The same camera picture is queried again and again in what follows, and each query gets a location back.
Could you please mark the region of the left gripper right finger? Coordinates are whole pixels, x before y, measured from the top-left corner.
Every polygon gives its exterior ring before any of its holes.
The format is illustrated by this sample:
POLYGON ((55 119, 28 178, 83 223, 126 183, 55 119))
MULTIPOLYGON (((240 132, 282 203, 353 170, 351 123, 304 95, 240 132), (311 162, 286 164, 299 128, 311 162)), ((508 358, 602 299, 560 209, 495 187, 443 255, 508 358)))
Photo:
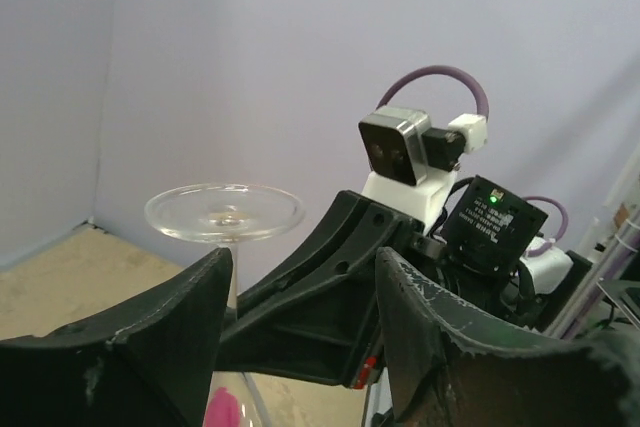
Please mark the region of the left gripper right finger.
POLYGON ((498 319, 389 247, 375 263, 393 416, 401 426, 636 426, 639 338, 565 341, 498 319))

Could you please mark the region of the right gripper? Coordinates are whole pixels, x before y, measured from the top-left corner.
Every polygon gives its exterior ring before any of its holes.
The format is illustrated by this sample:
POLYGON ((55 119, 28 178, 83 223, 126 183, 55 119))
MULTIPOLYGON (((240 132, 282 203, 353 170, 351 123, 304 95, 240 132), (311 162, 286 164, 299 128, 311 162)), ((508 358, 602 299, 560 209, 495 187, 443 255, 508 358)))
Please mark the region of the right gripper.
POLYGON ((387 366, 375 260, 394 249, 424 276, 491 314, 523 267, 524 237, 494 243, 478 232, 444 238, 412 217, 341 191, 303 243, 242 293, 221 336, 219 368, 361 389, 387 366))

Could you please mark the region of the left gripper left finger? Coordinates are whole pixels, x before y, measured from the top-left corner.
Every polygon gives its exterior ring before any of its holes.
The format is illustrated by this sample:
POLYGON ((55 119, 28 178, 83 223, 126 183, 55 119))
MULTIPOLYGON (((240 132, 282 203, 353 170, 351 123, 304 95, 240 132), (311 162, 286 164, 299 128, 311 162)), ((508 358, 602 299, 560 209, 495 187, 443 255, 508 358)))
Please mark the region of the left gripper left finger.
POLYGON ((103 312, 2 341, 2 425, 201 425, 232 270, 219 248, 103 312))

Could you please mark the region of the pink plastic goblet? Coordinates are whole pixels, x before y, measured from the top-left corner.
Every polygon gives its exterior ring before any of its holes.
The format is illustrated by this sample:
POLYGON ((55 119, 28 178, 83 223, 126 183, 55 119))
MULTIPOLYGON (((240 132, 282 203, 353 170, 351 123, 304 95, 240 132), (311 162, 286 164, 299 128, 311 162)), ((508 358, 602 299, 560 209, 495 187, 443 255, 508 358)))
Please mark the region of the pink plastic goblet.
POLYGON ((239 427, 241 412, 237 398, 225 387, 212 394, 204 417, 205 427, 239 427))

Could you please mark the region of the clear champagne flute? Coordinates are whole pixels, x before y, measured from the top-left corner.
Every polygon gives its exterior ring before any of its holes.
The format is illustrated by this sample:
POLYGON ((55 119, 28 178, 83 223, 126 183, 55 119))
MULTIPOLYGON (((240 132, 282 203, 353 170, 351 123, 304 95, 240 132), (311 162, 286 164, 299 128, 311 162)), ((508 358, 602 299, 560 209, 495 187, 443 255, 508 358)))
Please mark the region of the clear champagne flute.
MULTIPOLYGON (((277 188, 255 184, 201 183, 154 196, 146 203, 144 214, 149 225, 166 236, 230 250, 233 273, 224 321, 228 327, 238 317, 238 245, 290 231, 303 220, 305 210, 298 197, 277 188)), ((271 424, 268 410, 250 374, 213 373, 208 402, 220 387, 225 387, 237 398, 240 426, 271 424)))

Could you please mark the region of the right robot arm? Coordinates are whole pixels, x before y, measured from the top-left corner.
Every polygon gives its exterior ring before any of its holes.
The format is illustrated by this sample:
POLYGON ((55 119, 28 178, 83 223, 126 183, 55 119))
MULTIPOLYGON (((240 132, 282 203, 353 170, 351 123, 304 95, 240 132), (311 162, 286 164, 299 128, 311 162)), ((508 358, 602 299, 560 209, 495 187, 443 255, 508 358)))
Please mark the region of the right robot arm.
POLYGON ((486 312, 546 329, 586 262, 564 253, 544 286, 533 267, 552 247, 541 198, 480 176, 453 189, 459 201, 432 227, 388 202, 338 193, 306 240, 226 314, 216 368, 354 389, 376 382, 385 365, 374 272, 382 247, 486 312))

